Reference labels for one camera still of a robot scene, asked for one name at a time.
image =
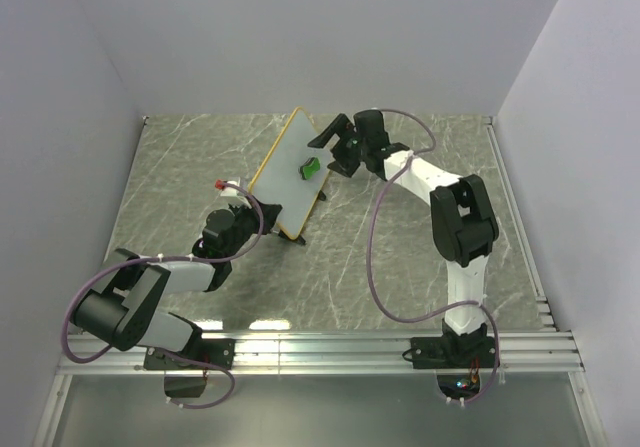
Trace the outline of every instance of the marble surface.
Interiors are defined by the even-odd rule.
[[[250,178],[288,115],[157,116],[149,119],[132,167],[110,249],[186,254],[208,213],[224,208],[216,179]],[[324,128],[334,115],[317,115]],[[428,137],[409,119],[387,114],[392,141],[414,148]],[[498,326],[538,329],[534,291],[509,212],[497,163],[480,116],[423,116],[438,138],[427,160],[461,175],[483,177],[500,226],[486,276],[486,304]],[[166,295],[162,306],[209,327],[247,329],[437,329],[440,319],[406,326],[386,319],[370,298],[365,245],[382,182],[364,167],[347,179],[332,173],[327,202],[318,202],[305,227],[305,247],[275,235],[233,263],[213,293]],[[413,317],[447,300],[444,261],[431,238],[429,208],[400,187],[391,189],[378,217],[375,279],[386,306]]]

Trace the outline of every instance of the green object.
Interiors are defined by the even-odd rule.
[[[320,161],[317,157],[310,157],[304,164],[300,166],[298,172],[302,180],[309,180],[317,171],[320,170]]]

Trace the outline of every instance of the glass panel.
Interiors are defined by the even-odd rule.
[[[224,380],[216,378],[217,387]],[[163,401],[158,377],[76,377],[57,446],[555,446],[587,439],[565,374],[511,375],[447,406],[429,375],[242,377],[211,410]]]

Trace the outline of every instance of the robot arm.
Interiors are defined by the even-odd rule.
[[[207,217],[202,237],[192,253],[197,257],[222,259],[235,255],[252,235],[268,234],[282,210],[280,205],[260,204],[264,228],[251,206],[230,198],[232,189],[224,189],[229,209],[215,210]],[[103,270],[141,256],[116,249]],[[121,268],[100,279],[77,303],[71,322],[118,350],[136,345],[162,348],[182,357],[201,360],[202,330],[193,322],[175,314],[157,310],[165,294],[210,292],[216,290],[231,273],[231,262],[160,262]]]
[[[331,149],[335,161],[329,165],[351,177],[361,162],[383,180],[391,179],[413,156],[401,143],[391,143],[378,110],[354,115],[352,124],[340,114],[325,131],[309,143],[322,148],[337,135]],[[484,274],[498,225],[484,182],[477,175],[460,177],[429,162],[415,158],[395,183],[409,190],[431,207],[433,240],[447,261],[449,303],[484,297]],[[484,329],[484,316],[473,306],[448,311],[445,324],[457,335]]]

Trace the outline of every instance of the metal rail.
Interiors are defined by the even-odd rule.
[[[401,353],[411,337],[437,337],[424,332],[207,332],[207,339],[237,340],[235,375],[371,375],[424,374],[413,370]],[[70,337],[71,349],[89,356],[103,346],[89,335]],[[582,362],[573,335],[567,332],[504,333],[500,335],[505,372],[581,372]],[[64,375],[163,375],[143,368],[145,349],[110,351],[91,364],[74,364],[63,357],[58,374]],[[171,375],[201,375],[199,371],[175,371]]]

